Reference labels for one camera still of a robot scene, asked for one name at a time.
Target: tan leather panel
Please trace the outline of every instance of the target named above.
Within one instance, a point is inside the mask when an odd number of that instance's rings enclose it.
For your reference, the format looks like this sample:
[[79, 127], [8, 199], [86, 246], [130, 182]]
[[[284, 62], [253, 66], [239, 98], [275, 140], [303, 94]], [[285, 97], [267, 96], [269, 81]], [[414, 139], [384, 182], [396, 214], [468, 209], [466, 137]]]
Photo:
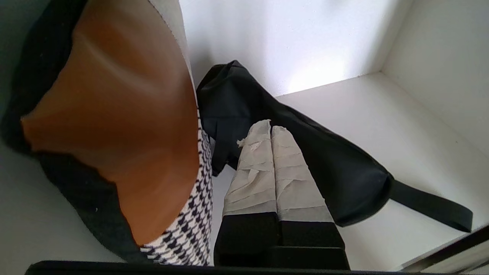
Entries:
[[146, 0], [87, 4], [66, 66], [22, 125], [34, 151], [71, 153], [117, 185], [139, 245], [173, 222], [197, 177], [190, 75]]

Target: black bag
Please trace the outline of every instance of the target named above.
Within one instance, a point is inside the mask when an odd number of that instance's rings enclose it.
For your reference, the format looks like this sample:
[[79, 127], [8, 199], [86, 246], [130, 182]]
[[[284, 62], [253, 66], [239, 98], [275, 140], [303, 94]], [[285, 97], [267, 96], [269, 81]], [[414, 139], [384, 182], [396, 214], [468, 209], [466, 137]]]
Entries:
[[216, 140], [214, 175], [225, 164], [236, 169], [236, 141], [255, 122], [271, 119], [293, 134], [339, 226], [360, 222], [393, 199], [455, 229], [471, 230], [472, 211], [396, 181], [365, 151], [278, 102], [238, 61], [212, 67], [197, 88], [197, 100], [203, 128]]

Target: white wall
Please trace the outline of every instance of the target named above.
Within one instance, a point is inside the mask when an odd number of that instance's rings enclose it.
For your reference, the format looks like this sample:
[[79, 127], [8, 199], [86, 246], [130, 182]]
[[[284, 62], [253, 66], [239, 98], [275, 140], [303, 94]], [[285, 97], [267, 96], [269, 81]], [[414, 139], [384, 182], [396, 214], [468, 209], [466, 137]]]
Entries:
[[[396, 179], [454, 200], [489, 222], [489, 159], [382, 73], [278, 99], [371, 154]], [[392, 270], [463, 233], [394, 201], [340, 228], [352, 269]]]
[[238, 59], [272, 94], [379, 71], [411, 0], [180, 0], [195, 83]]
[[383, 72], [489, 156], [489, 1], [417, 0]]

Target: black strap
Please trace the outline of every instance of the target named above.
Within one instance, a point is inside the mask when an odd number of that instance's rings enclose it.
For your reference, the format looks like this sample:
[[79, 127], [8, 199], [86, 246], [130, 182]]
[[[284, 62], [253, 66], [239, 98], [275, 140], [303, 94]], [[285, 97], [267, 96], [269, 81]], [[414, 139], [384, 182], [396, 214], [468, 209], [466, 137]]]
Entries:
[[393, 181], [391, 199], [464, 232], [472, 229], [472, 211], [453, 201]]

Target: black and white houndstooth pattern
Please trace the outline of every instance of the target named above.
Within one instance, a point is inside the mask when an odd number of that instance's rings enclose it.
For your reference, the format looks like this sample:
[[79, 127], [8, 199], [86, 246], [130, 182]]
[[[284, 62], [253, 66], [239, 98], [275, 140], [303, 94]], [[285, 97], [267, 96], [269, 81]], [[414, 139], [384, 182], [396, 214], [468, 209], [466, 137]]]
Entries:
[[154, 263], [197, 266], [210, 263], [212, 156], [209, 137], [202, 129], [199, 112], [197, 117], [200, 162], [197, 180], [176, 220], [159, 238], [140, 248]]

